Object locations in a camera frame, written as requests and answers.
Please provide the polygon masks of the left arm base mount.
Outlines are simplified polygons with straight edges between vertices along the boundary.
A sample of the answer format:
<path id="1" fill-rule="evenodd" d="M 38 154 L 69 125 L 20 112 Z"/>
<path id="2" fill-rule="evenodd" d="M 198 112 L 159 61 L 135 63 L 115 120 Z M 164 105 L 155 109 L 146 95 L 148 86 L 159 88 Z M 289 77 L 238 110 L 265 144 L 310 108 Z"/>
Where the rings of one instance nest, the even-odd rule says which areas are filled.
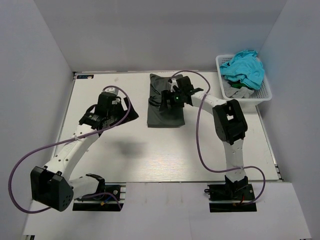
<path id="1" fill-rule="evenodd" d="M 74 212 L 120 212 L 125 203 L 125 183 L 105 183 L 102 193 L 97 196 L 74 200 Z"/>

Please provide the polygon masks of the dark grey t shirt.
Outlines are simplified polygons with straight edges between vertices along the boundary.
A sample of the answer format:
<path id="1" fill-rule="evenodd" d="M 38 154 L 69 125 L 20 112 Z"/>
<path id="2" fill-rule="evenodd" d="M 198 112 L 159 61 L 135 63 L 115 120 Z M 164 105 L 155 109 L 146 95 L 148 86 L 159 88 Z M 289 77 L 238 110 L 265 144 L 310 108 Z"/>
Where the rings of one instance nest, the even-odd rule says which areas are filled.
<path id="1" fill-rule="evenodd" d="M 149 78 L 147 126 L 149 128 L 179 128 L 185 125 L 182 108 L 168 108 L 165 111 L 160 111 L 162 91 L 171 90 L 171 85 L 168 82 L 169 77 L 162 77 L 151 73 Z"/>

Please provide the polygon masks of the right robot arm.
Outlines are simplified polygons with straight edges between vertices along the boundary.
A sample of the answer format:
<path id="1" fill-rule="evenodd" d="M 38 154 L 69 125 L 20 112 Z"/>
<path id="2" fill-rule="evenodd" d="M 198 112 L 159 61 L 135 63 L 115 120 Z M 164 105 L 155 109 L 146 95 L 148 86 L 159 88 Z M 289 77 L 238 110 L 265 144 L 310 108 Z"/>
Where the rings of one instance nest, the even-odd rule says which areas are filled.
<path id="1" fill-rule="evenodd" d="M 195 140 L 200 162 L 206 170 L 212 173 L 224 173 L 225 191 L 228 195 L 235 196 L 248 185 L 243 161 L 243 142 L 248 125 L 239 102 L 235 99 L 226 101 L 209 93 L 202 93 L 201 88 L 183 91 L 175 86 L 174 89 L 174 92 L 170 90 L 161 92 L 160 110 L 183 108 L 185 104 L 198 108 Z M 227 167 L 225 170 L 210 169 L 203 160 L 199 139 L 202 110 L 212 115 L 216 135 L 223 143 Z"/>

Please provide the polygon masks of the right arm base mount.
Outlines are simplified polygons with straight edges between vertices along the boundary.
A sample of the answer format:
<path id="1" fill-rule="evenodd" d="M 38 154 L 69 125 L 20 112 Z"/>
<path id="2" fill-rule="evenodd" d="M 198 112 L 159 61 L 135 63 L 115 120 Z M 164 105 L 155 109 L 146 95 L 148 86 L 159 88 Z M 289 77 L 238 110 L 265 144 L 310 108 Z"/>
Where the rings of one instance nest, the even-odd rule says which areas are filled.
<path id="1" fill-rule="evenodd" d="M 235 195 L 227 192 L 224 184 L 209 184 L 204 193 L 209 196 L 209 210 L 211 213 L 240 213 L 256 212 L 256 203 L 253 186 L 249 184 L 240 189 Z"/>

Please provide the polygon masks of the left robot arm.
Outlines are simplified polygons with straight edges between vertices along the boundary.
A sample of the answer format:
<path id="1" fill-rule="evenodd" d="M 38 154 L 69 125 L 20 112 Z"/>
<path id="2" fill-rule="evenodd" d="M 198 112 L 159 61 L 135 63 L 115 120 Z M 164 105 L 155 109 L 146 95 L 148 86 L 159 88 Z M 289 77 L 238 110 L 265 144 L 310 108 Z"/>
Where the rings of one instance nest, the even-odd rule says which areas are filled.
<path id="1" fill-rule="evenodd" d="M 92 199 L 108 194 L 105 179 L 87 173 L 71 178 L 72 172 L 90 146 L 103 132 L 138 118 L 131 102 L 120 101 L 92 105 L 79 120 L 72 138 L 63 142 L 60 152 L 44 166 L 30 173 L 31 196 L 34 201 L 63 212 L 74 199 Z"/>

